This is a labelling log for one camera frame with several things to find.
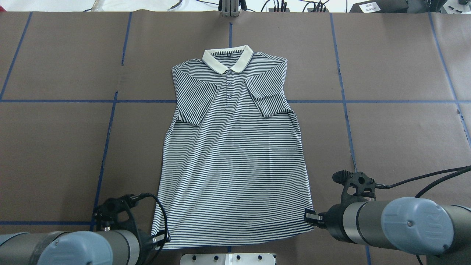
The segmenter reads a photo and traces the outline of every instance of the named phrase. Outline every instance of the shirt sleeve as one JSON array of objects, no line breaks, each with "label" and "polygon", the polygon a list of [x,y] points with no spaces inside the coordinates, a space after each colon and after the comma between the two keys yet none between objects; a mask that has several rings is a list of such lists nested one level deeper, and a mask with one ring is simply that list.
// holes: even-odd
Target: shirt sleeve
[{"label": "shirt sleeve", "polygon": [[178,68],[172,69],[177,97],[177,119],[198,126],[204,119],[217,86],[198,80]]},{"label": "shirt sleeve", "polygon": [[284,95],[287,60],[274,68],[244,80],[255,106],[262,117],[270,117],[281,112],[292,112]]}]

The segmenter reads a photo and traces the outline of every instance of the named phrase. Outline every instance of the cable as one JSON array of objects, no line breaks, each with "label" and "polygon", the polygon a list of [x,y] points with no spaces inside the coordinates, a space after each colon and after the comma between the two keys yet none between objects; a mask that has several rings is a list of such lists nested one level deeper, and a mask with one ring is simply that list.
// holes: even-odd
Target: cable
[{"label": "cable", "polygon": [[183,1],[183,0],[178,0],[178,3],[177,3],[176,5],[174,5],[174,6],[172,6],[171,8],[169,8],[169,10],[174,9],[174,8],[176,8],[177,6],[179,6],[182,1]]},{"label": "cable", "polygon": [[308,6],[308,4],[310,4],[310,3],[313,3],[313,4],[314,4],[314,9],[316,9],[316,3],[313,2],[313,1],[309,1],[309,2],[304,6],[304,8],[302,9],[302,12],[303,12],[303,13],[304,13],[304,10],[306,10],[306,7]]},{"label": "cable", "polygon": [[165,210],[163,209],[163,206],[162,206],[162,203],[160,203],[159,199],[157,198],[157,196],[155,196],[154,194],[152,193],[142,193],[141,194],[142,198],[146,198],[146,197],[152,197],[155,199],[156,203],[159,205],[160,207],[160,210],[162,211],[162,215],[163,215],[163,222],[164,222],[164,225],[165,225],[165,235],[163,236],[163,244],[160,246],[160,248],[157,250],[157,253],[151,258],[151,260],[147,263],[147,265],[151,265],[155,259],[157,258],[157,256],[160,254],[160,252],[162,251],[162,248],[165,244],[165,242],[167,242],[167,235],[170,235],[169,234],[169,226],[167,224],[167,214],[165,213]]},{"label": "cable", "polygon": [[455,173],[451,173],[450,175],[446,175],[444,177],[441,177],[441,178],[437,179],[436,181],[434,181],[434,182],[430,183],[429,185],[427,185],[421,191],[419,191],[419,193],[417,193],[415,197],[420,198],[424,193],[428,192],[431,188],[437,186],[438,184],[442,183],[443,181],[449,180],[451,178],[459,176],[459,175],[461,175],[463,173],[466,173],[468,171],[471,171],[471,166],[467,166],[462,170],[456,171]]},{"label": "cable", "polygon": [[264,9],[265,6],[268,4],[268,2],[270,2],[270,0],[267,0],[267,1],[265,2],[265,4],[263,4],[262,10],[260,10],[260,12],[263,12],[263,9]]},{"label": "cable", "polygon": [[455,171],[458,171],[458,170],[463,170],[467,167],[469,167],[469,166],[462,166],[462,167],[457,167],[457,168],[452,168],[452,169],[440,170],[440,171],[437,171],[437,172],[425,174],[425,175],[418,176],[418,177],[415,177],[415,178],[410,178],[410,179],[407,179],[407,180],[403,180],[401,182],[398,182],[398,183],[395,183],[395,184],[392,184],[392,185],[385,185],[385,184],[376,183],[375,188],[377,188],[377,189],[391,189],[391,188],[397,187],[399,185],[402,185],[404,183],[408,183],[408,182],[423,179],[423,178],[428,178],[428,177],[443,174],[443,173],[449,173],[449,172],[455,172]]},{"label": "cable", "polygon": [[201,2],[201,3],[206,3],[206,4],[212,4],[212,5],[216,5],[216,6],[219,5],[219,4],[216,4],[216,3],[205,2],[205,1],[201,1],[201,0],[196,0],[196,1]]},{"label": "cable", "polygon": [[416,257],[417,260],[419,261],[419,264],[420,264],[420,265],[423,265],[422,260],[420,259],[419,255],[415,255],[415,257]]}]

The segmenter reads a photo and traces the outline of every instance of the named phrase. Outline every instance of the white and black striped fabric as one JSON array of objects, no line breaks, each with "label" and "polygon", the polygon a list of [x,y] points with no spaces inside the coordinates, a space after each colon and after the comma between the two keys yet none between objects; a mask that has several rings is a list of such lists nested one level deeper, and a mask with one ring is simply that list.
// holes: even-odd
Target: white and black striped fabric
[{"label": "white and black striped fabric", "polygon": [[[211,50],[173,67],[177,106],[163,146],[158,198],[165,249],[236,246],[311,230],[309,181],[295,113],[283,92],[287,61],[240,49]],[[152,233],[163,230],[156,208]]]}]

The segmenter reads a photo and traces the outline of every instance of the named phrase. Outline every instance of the sticker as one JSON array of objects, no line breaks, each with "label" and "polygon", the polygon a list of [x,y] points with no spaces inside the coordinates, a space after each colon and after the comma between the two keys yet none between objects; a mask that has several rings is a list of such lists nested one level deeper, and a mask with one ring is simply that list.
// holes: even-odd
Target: sticker
[{"label": "sticker", "polygon": [[361,11],[363,13],[373,13],[376,11],[381,11],[381,8],[378,6],[376,2],[371,2],[367,4],[360,5]]}]

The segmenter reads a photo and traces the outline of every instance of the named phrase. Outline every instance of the white collar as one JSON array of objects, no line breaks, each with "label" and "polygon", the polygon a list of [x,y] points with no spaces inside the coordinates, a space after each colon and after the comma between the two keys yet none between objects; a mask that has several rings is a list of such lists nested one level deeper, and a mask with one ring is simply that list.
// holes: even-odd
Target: white collar
[{"label": "white collar", "polygon": [[[212,53],[215,53],[215,52],[225,53],[225,52],[230,52],[234,50],[244,50],[244,51],[242,52],[242,55],[240,56],[238,61],[231,68],[220,63],[218,60],[216,60],[212,56]],[[207,66],[209,66],[211,69],[213,69],[215,72],[221,75],[229,69],[231,69],[234,72],[240,73],[247,67],[247,65],[250,62],[250,59],[252,58],[252,55],[253,55],[253,50],[250,49],[248,45],[234,47],[234,48],[205,50],[203,54],[203,62],[205,62]]]}]

